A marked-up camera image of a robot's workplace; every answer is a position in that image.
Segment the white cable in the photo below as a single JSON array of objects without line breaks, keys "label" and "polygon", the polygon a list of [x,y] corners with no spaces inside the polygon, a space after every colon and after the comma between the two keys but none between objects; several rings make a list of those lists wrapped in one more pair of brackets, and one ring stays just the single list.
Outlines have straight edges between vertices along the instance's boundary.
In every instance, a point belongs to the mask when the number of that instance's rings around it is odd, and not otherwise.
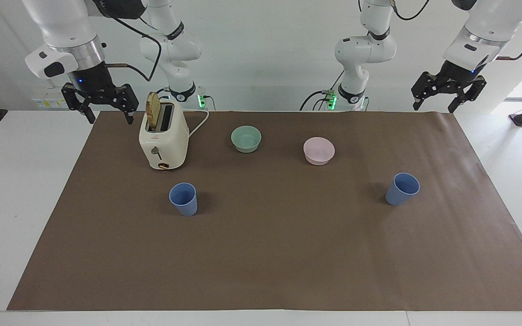
[{"label": "white cable", "polygon": [[188,135],[188,137],[190,138],[190,136],[192,136],[194,134],[195,131],[197,131],[199,128],[201,128],[201,126],[205,123],[205,121],[207,121],[207,119],[209,119],[209,110],[193,110],[193,109],[183,109],[183,111],[195,111],[195,112],[206,112],[207,113],[207,117],[205,117],[200,124],[198,124],[198,126],[196,128],[193,129],[193,131],[190,132],[190,134]]}]

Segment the pink bowl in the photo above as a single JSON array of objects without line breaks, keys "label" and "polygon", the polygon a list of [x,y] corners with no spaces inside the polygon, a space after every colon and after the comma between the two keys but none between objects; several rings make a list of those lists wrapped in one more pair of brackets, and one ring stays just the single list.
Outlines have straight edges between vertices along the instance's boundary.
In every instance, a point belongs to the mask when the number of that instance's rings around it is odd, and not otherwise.
[{"label": "pink bowl", "polygon": [[307,162],[313,165],[325,165],[334,157],[335,147],[325,138],[313,137],[303,144],[303,153]]}]

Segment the green bowl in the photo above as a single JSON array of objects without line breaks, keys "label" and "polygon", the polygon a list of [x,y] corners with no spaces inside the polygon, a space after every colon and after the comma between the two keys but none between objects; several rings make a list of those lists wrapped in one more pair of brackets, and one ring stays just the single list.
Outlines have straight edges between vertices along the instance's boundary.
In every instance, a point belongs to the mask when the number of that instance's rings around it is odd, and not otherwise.
[{"label": "green bowl", "polygon": [[261,142],[261,132],[253,126],[240,126],[232,131],[232,144],[241,153],[252,153]]}]

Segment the black band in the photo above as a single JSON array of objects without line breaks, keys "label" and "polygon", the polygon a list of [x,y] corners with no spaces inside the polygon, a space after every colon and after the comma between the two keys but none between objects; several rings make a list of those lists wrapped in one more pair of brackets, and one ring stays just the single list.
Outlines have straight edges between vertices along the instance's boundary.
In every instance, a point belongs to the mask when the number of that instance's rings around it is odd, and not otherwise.
[{"label": "black band", "polygon": [[354,105],[356,103],[358,103],[360,101],[360,99],[364,96],[364,93],[365,91],[362,91],[361,93],[359,94],[351,94],[351,93],[348,93],[347,91],[344,91],[343,88],[342,88],[342,84],[339,85],[338,87],[338,91],[339,91],[339,94],[344,98],[346,99],[346,101],[348,101],[348,103]]},{"label": "black band", "polygon": [[186,102],[189,99],[189,97],[191,97],[195,93],[196,90],[197,85],[195,85],[193,82],[193,87],[190,87],[188,91],[178,93],[178,91],[170,90],[170,94],[176,99],[176,101]]},{"label": "black band", "polygon": [[173,39],[176,39],[177,37],[179,37],[184,31],[184,23],[181,21],[180,22],[180,25],[170,34],[168,34],[166,36],[166,38],[169,40],[169,41],[172,41]]},{"label": "black band", "polygon": [[370,35],[372,39],[375,39],[376,41],[382,41],[383,39],[387,38],[388,35],[390,35],[390,27],[388,27],[388,30],[382,35],[375,35],[371,31],[368,31],[368,35]]}]

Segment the cup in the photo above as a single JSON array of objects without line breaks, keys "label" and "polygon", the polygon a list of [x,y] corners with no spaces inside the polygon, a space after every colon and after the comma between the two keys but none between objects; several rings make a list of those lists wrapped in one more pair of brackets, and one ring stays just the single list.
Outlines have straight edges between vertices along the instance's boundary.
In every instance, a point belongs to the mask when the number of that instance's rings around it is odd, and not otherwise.
[{"label": "cup", "polygon": [[254,126],[240,126],[231,134],[231,141],[241,153],[252,153],[261,142],[261,132]]},{"label": "cup", "polygon": [[325,165],[334,157],[335,147],[325,138],[313,137],[303,144],[303,153],[307,162],[313,165]]},{"label": "cup", "polygon": [[168,193],[168,199],[184,216],[193,216],[197,212],[197,190],[190,183],[176,184]]},{"label": "cup", "polygon": [[420,191],[420,182],[409,173],[398,173],[386,192],[386,201],[398,206]]}]

